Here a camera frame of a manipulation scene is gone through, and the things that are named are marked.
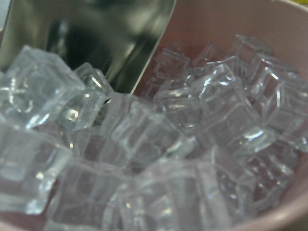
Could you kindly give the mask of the silver metal ice scoop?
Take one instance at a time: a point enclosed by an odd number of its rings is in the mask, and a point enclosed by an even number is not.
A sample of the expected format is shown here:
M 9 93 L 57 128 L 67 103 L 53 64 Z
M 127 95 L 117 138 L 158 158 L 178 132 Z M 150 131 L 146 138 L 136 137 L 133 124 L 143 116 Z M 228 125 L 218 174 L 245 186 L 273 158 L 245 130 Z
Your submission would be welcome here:
M 0 44 L 8 68 L 24 45 L 85 62 L 114 90 L 132 93 L 171 19 L 174 0 L 12 0 Z

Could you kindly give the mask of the pink bowl of ice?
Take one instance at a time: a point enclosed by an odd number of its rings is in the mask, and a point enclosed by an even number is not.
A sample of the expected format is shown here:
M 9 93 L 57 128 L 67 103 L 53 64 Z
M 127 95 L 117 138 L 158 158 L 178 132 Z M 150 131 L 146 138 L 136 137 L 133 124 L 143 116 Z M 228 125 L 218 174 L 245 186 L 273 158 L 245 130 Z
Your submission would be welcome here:
M 132 93 L 28 45 L 0 69 L 1 230 L 306 224 L 307 8 L 175 2 Z

